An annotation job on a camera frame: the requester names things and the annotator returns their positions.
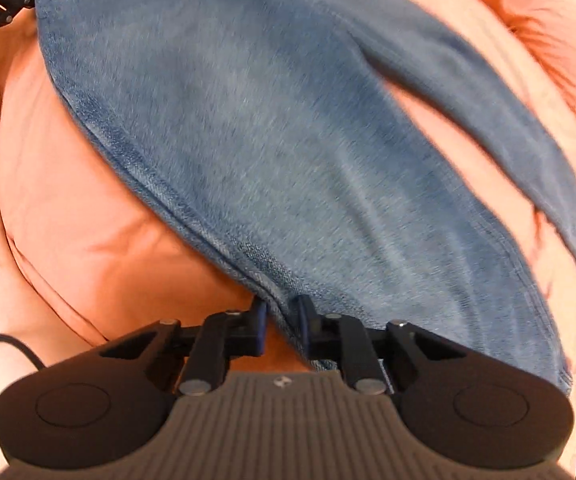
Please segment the orange bed duvet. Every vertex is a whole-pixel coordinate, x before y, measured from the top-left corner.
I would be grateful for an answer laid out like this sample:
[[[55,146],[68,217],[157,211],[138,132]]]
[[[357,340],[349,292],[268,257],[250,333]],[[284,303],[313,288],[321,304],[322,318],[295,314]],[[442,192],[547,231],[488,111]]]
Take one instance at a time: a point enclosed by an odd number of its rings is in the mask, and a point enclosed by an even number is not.
[[[576,175],[576,0],[409,0],[468,41],[557,142]],[[575,416],[576,263],[554,225],[466,131],[390,76],[382,84],[516,240],[557,327]],[[256,295],[172,230],[87,139],[50,79],[36,12],[0,31],[0,332],[48,363],[160,320],[186,325]],[[299,370],[271,305],[267,352]]]

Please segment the blue denim jeans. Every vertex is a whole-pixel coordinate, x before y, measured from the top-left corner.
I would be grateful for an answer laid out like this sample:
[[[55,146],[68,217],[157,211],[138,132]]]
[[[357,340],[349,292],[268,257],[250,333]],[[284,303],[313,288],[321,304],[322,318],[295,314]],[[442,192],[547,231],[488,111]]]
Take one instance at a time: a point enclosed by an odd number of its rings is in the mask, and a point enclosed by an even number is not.
[[[576,175],[478,50],[409,0],[34,0],[59,96],[120,179],[297,329],[295,298],[572,386],[516,240],[382,84],[484,148],[576,263]]]

